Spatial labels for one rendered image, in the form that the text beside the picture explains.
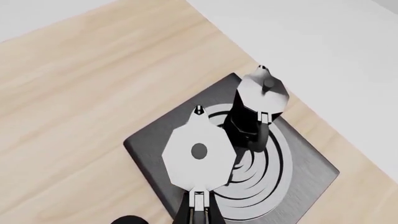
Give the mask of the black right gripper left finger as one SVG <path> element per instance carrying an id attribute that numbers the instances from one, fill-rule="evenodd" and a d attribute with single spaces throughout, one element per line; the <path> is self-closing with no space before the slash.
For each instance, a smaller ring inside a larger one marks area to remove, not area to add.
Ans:
<path id="1" fill-rule="evenodd" d="M 177 214 L 173 220 L 173 224 L 190 224 L 190 204 L 189 204 L 189 192 L 185 191 L 183 193 L 182 202 L 177 211 Z"/>

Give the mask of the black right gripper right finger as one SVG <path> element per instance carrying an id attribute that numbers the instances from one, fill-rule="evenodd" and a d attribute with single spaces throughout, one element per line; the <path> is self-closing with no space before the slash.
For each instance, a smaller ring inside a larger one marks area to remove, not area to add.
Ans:
<path id="1" fill-rule="evenodd" d="M 225 224 L 225 220 L 218 207 L 214 192 L 209 194 L 208 224 Z"/>

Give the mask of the round black stove knob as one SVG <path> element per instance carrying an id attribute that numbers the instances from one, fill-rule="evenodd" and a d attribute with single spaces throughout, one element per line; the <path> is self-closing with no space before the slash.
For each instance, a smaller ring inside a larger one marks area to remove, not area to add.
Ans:
<path id="1" fill-rule="evenodd" d="M 135 215 L 126 215 L 115 219 L 110 224 L 149 224 L 149 223 L 141 217 Z"/>

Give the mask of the flat black stove plate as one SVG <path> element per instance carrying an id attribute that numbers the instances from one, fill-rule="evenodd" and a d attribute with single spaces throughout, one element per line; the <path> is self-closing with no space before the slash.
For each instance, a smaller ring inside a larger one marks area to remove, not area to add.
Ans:
<path id="1" fill-rule="evenodd" d="M 197 105 L 204 106 L 210 121 L 221 126 L 240 81 L 229 74 L 124 141 L 170 216 L 177 214 L 183 198 L 183 190 L 170 183 L 162 160 L 172 130 L 185 124 Z M 269 128 L 266 150 L 245 150 L 231 182 L 215 190 L 226 224 L 297 224 L 339 175 L 283 118 Z"/>

